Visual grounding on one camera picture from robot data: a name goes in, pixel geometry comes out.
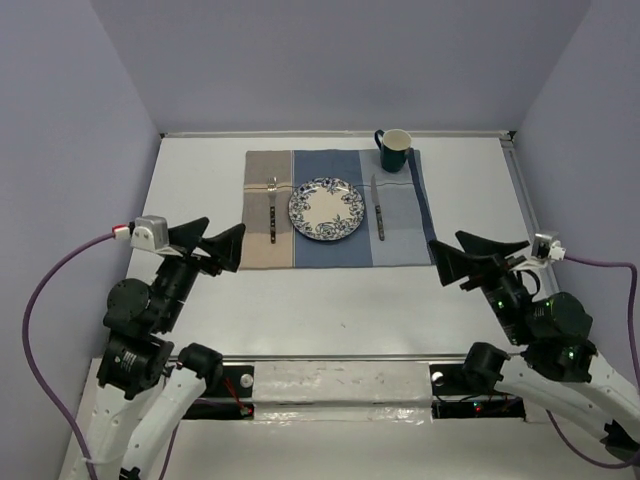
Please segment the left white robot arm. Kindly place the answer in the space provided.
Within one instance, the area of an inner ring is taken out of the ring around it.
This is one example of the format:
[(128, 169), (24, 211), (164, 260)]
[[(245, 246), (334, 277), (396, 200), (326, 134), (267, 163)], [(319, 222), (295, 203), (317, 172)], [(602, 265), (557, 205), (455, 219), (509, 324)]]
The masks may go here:
[(208, 225), (201, 217), (170, 227), (165, 218), (147, 215), (113, 227), (112, 239), (162, 261), (152, 282), (126, 278), (108, 294), (108, 341), (70, 478), (146, 478), (189, 407), (219, 388), (223, 356), (197, 343), (181, 350), (168, 380), (161, 380), (174, 349), (163, 336), (175, 326), (197, 277), (234, 273), (241, 263), (245, 224), (213, 237), (205, 234)]

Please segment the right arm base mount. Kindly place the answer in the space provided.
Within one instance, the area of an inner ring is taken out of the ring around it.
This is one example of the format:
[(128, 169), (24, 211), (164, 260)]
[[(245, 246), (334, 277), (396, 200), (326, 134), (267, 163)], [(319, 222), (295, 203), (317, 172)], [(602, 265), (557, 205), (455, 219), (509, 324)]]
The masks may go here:
[(472, 386), (459, 363), (430, 365), (429, 375), (434, 420), (526, 418), (521, 398)]

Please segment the dark green mug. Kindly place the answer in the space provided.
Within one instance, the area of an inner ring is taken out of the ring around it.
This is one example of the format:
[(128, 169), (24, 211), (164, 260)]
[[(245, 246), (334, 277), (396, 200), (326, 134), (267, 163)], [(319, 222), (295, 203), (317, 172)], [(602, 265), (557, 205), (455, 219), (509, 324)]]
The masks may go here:
[(402, 129), (377, 130), (374, 141), (380, 151), (381, 167), (389, 173), (401, 171), (412, 150), (411, 135)]

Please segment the blue floral ceramic plate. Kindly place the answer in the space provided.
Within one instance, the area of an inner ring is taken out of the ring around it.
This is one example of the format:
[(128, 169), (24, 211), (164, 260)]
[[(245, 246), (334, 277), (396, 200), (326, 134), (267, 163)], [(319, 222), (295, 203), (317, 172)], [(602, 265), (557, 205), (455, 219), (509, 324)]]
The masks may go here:
[(307, 239), (333, 242), (353, 234), (365, 216), (365, 201), (349, 182), (321, 177), (296, 187), (288, 202), (293, 228)]

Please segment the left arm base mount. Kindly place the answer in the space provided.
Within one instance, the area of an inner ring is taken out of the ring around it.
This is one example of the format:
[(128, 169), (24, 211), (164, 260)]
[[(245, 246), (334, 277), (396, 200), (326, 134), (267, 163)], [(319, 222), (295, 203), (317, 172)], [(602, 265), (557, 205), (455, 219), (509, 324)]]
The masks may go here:
[(250, 421), (254, 419), (253, 364), (225, 365), (221, 379), (208, 387), (183, 416), (184, 420)]

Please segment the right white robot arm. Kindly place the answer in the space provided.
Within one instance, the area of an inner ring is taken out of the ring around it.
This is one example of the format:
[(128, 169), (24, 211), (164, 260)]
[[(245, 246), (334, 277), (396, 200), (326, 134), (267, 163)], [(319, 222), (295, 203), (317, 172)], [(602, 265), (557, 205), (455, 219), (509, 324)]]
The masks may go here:
[(639, 384), (629, 382), (590, 341), (592, 317), (568, 292), (546, 298), (530, 292), (524, 274), (566, 259), (553, 233), (531, 242), (504, 243), (459, 230), (459, 246), (429, 241), (439, 279), (484, 295), (509, 343), (509, 354), (486, 342), (474, 343), (445, 382), (475, 394), (505, 393), (546, 410), (551, 422), (564, 418), (599, 441), (614, 462), (608, 470), (639, 464)]

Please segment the steel table knife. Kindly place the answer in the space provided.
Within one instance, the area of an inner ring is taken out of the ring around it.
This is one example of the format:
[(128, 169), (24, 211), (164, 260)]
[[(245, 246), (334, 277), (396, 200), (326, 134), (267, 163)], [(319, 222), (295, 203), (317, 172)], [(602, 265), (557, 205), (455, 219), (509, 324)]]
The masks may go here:
[(379, 199), (377, 179), (375, 174), (371, 176), (370, 187), (371, 187), (371, 198), (372, 198), (374, 211), (375, 211), (378, 238), (380, 241), (385, 241), (384, 221), (383, 221), (381, 204)]

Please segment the blue beige checked cloth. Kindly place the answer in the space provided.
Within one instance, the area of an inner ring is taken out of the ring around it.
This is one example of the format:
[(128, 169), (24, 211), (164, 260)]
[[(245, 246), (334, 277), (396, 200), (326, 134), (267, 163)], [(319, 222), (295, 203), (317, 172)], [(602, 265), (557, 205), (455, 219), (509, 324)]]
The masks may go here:
[[(378, 238), (370, 180), (376, 175), (385, 229)], [(277, 241), (270, 242), (266, 182), (277, 179)], [(333, 242), (303, 237), (292, 226), (288, 202), (302, 183), (334, 177), (353, 185), (365, 201), (365, 216), (350, 236)], [(419, 151), (398, 173), (384, 171), (377, 149), (249, 151), (245, 155), (242, 221), (246, 225), (244, 270), (427, 266), (435, 239)]]

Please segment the steel fork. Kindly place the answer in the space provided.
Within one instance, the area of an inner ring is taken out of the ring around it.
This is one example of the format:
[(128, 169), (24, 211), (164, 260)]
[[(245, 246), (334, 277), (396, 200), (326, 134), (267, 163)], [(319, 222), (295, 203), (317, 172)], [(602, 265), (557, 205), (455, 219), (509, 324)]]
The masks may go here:
[(277, 179), (275, 177), (269, 177), (266, 182), (267, 193), (269, 198), (269, 215), (270, 215), (270, 242), (275, 244), (277, 241), (277, 228), (276, 228), (276, 201), (277, 201)]

